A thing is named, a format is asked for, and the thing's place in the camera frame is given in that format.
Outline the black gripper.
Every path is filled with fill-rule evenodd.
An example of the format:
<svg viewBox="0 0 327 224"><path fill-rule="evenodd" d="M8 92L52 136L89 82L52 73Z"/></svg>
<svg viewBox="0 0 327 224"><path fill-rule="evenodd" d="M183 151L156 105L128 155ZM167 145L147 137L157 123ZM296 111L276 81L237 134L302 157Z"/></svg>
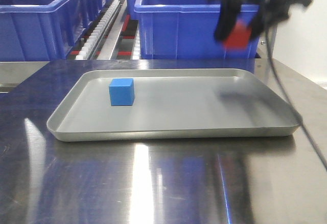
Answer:
<svg viewBox="0 0 327 224"><path fill-rule="evenodd" d="M220 15L214 32L216 41L224 41L231 34L243 4L258 5L258 11L248 25L251 30L249 40L259 37L266 29L278 22L288 20L289 9L293 5L309 7L313 0L219 0Z"/></svg>

